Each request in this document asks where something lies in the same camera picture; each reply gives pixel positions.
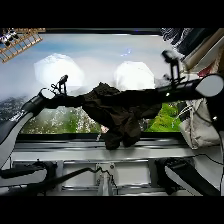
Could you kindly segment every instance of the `sky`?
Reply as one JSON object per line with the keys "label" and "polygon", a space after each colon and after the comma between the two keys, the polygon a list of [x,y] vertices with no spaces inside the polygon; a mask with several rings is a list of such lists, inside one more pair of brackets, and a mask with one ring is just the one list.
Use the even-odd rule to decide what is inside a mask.
{"label": "sky", "polygon": [[0,63],[0,101],[8,97],[35,96],[43,85],[34,63],[56,53],[69,56],[84,71],[85,84],[114,83],[114,72],[124,61],[144,62],[156,78],[169,74],[161,56],[171,45],[160,36],[112,34],[41,34],[43,41]]}

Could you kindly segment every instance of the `green grass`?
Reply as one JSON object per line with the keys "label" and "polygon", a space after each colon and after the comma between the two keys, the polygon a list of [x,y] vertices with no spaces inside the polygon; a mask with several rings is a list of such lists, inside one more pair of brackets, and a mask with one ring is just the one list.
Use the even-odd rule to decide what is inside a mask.
{"label": "green grass", "polygon": [[145,132],[179,132],[180,119],[176,119],[174,127],[172,128],[172,122],[178,115],[176,106],[169,106],[164,103],[158,116],[150,121],[150,127]]}

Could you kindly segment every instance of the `television screen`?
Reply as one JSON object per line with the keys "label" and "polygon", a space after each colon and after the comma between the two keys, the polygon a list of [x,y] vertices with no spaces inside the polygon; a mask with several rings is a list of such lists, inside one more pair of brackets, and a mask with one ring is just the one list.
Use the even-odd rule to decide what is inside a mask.
{"label": "television screen", "polygon": [[[170,73],[161,53],[171,50],[171,45],[161,36],[41,34],[41,37],[40,43],[0,64],[0,122],[9,119],[41,88],[50,88],[66,74],[69,94],[78,96],[90,92],[100,82],[120,91],[156,88],[166,84],[163,76]],[[176,103],[163,104],[154,119],[139,123],[146,132],[177,132],[176,116]],[[105,129],[81,107],[59,107],[44,109],[21,133],[90,133]]]}

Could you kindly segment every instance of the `brown garment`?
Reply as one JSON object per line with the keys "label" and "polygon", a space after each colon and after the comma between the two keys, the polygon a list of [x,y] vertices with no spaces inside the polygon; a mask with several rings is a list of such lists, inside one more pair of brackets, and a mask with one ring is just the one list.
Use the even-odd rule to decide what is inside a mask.
{"label": "brown garment", "polygon": [[119,90],[110,87],[108,84],[100,83],[90,93],[84,95],[83,110],[90,118],[109,128],[104,140],[106,148],[116,149],[123,141],[125,147],[129,147],[140,140],[141,129],[138,120],[154,118],[160,109],[161,104],[155,106],[141,105],[137,107],[108,106],[102,102],[105,95],[114,95]]}

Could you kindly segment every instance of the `clothing pile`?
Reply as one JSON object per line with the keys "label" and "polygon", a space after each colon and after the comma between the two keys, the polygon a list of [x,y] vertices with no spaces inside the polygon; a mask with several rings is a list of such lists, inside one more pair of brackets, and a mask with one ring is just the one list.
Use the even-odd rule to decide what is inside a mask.
{"label": "clothing pile", "polygon": [[[126,92],[130,95],[129,99],[134,101],[132,91]],[[141,129],[138,120],[155,118],[161,110],[162,104],[153,106],[148,106],[144,103],[140,104],[141,97],[138,100],[138,105],[140,106],[121,105],[119,101],[123,100],[118,93],[120,93],[118,89],[110,87],[108,84],[100,83],[91,92],[84,95],[77,97],[59,95],[51,101],[48,108],[82,106],[82,109],[90,118],[109,129],[104,134],[107,149],[113,150],[118,148],[121,141],[123,141],[125,147],[130,147],[140,140]],[[114,95],[116,95],[116,101],[118,102],[114,104],[116,106],[111,106],[113,104],[107,105],[107,102],[103,100],[104,97]]]}
{"label": "clothing pile", "polygon": [[171,41],[173,48],[184,57],[194,51],[218,28],[160,28],[164,41]]}

